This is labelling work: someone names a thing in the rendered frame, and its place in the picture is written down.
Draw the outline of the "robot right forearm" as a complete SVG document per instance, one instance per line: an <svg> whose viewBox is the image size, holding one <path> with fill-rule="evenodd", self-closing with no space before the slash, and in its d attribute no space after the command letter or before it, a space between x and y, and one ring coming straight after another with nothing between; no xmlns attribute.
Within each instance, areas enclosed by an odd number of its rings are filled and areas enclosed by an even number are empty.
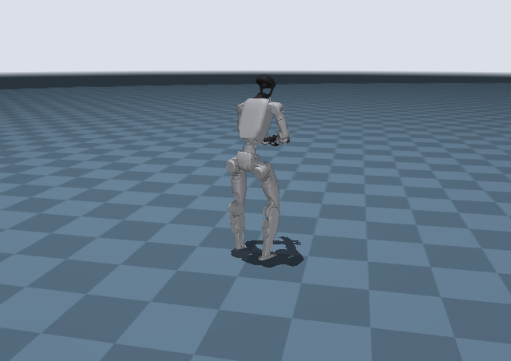
<svg viewBox="0 0 511 361"><path fill-rule="evenodd" d="M289 131L288 131L289 132ZM290 135L290 134L289 134ZM285 139L285 140L280 140L279 137L276 138L275 140L275 143L278 144L278 145L283 145L286 141L288 141L289 138Z"/></svg>

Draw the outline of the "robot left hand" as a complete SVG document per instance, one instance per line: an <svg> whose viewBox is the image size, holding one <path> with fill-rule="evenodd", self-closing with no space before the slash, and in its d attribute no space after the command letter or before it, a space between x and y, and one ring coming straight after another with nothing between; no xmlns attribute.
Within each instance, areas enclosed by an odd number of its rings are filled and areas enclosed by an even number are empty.
<svg viewBox="0 0 511 361"><path fill-rule="evenodd" d="M265 137L265 138L264 138L264 140L263 140L263 142L268 142L268 141L269 141L269 144L271 144L271 142L272 142L272 141L275 141L277 137L278 137L278 135L273 136L273 137L270 137L270 136ZM289 141L290 141L290 139L287 141L287 143L288 143Z"/></svg>

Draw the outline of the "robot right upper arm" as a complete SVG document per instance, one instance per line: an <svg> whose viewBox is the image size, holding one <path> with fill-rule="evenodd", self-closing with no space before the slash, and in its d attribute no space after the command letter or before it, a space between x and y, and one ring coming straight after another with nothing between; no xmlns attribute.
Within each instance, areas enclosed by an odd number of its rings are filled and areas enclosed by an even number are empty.
<svg viewBox="0 0 511 361"><path fill-rule="evenodd" d="M280 140L289 138L289 132L287 130L287 121L284 115L283 105L279 102L269 102L269 110L271 114L275 115L276 123L279 127L278 137Z"/></svg>

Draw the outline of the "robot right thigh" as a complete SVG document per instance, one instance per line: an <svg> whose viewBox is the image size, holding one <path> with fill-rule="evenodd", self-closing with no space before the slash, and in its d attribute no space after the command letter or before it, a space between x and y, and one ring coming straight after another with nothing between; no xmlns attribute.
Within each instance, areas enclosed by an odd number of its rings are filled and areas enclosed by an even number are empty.
<svg viewBox="0 0 511 361"><path fill-rule="evenodd" d="M268 218L268 212L271 207L277 207L279 210L279 186L275 173L271 165L264 161L254 160L252 162L253 174L261 179L261 186L267 198L268 205L263 208L263 215Z"/></svg>

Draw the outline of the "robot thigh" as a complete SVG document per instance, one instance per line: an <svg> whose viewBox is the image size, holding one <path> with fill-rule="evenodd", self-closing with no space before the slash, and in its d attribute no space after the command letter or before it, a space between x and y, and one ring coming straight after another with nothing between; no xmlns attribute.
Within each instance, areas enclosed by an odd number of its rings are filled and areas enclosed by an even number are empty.
<svg viewBox="0 0 511 361"><path fill-rule="evenodd" d="M268 218L268 212L271 207L277 207L279 210L279 186L275 173L271 165L264 161L254 160L252 162L253 174L261 179L261 186L267 198L268 205L263 208L263 215Z"/></svg>
<svg viewBox="0 0 511 361"><path fill-rule="evenodd" d="M233 157L226 163L226 169L232 173L231 183L234 200L229 207L229 211L234 216L239 216L244 211L244 201L247 190L246 171L236 167L236 157Z"/></svg>

